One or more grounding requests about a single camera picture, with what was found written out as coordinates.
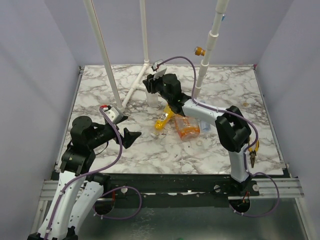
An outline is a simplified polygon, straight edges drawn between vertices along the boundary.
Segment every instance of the orange plastic container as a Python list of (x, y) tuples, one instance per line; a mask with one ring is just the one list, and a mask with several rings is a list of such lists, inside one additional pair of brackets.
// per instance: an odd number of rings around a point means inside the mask
[(174, 122), (176, 131), (178, 132), (181, 140), (186, 141), (199, 136), (199, 124), (194, 117), (187, 117), (176, 114), (174, 117)]

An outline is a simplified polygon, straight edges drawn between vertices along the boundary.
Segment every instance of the black cable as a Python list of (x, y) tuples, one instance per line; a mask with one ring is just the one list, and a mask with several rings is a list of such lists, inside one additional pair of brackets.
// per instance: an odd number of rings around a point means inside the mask
[(96, 156), (98, 156), (98, 155), (101, 154), (104, 150), (106, 150), (106, 148), (108, 147), (108, 145), (109, 145), (109, 142), (107, 141), (105, 148), (104, 148), (101, 152), (97, 153)]

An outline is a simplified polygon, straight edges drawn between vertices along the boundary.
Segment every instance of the marble table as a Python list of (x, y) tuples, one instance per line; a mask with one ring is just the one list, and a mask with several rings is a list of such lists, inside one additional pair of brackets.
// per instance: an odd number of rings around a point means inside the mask
[[(136, 79), (141, 68), (141, 65), (114, 65), (112, 67), (121, 99), (125, 98), (131, 83)], [(150, 68), (146, 71), (145, 76), (149, 73), (151, 73)], [(191, 67), (168, 65), (167, 73), (175, 73), (181, 81), (182, 90), (186, 94), (191, 94), (193, 86)], [(284, 162), (279, 157), (252, 67), (209, 67), (199, 99), (218, 107), (231, 105), (239, 107), (244, 117), (250, 119), (259, 132), (260, 148), (254, 169), (250, 169), (250, 171), (273, 175), (283, 174)], [(104, 119), (99, 113), (99, 106), (114, 103), (114, 96), (105, 68), (100, 65), (86, 66), (77, 92), (62, 153), (66, 150), (66, 145), (71, 139), (70, 129), (72, 121), (76, 117), (86, 115), (94, 122), (104, 123)], [(129, 118), (118, 126), (121, 133), (123, 133), (123, 128), (127, 127), (130, 131), (142, 132), (142, 135), (132, 147), (124, 149), (122, 157), (116, 165), (104, 172), (229, 174), (231, 171), (229, 155), (220, 144), (217, 131), (213, 126), (211, 126), (209, 133), (201, 133), (198, 138), (183, 142), (176, 132), (172, 119), (160, 133), (158, 139), (154, 139), (150, 135), (154, 131), (154, 124), (165, 105), (166, 102), (159, 97), (158, 108), (148, 107), (145, 92), (141, 90), (134, 92), (124, 112)], [(98, 147), (96, 152), (104, 147), (104, 145)], [(113, 140), (110, 141), (109, 147), (96, 157), (91, 170), (110, 164), (118, 152), (119, 146)]]

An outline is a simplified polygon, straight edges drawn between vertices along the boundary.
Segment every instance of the pliers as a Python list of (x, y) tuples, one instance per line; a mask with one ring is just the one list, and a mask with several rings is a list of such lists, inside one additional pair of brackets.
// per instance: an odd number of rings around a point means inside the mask
[(250, 162), (251, 162), (251, 167), (254, 168), (255, 166), (255, 162), (256, 162), (256, 156), (257, 156), (257, 152), (258, 152), (258, 149), (259, 149), (259, 140), (256, 142), (255, 144), (255, 149), (252, 150), (252, 147), (249, 147), (249, 155), (250, 155)]

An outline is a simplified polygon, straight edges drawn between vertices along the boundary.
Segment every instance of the gray floor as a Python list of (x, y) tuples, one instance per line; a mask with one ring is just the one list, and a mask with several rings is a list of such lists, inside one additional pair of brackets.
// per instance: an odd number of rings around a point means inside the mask
[[(251, 214), (270, 210), (275, 200), (252, 201)], [(115, 209), (127, 216), (134, 209)], [(306, 240), (294, 199), (281, 200), (267, 217), (247, 218), (229, 208), (144, 208), (129, 220), (101, 220), (88, 215), (79, 240)]]

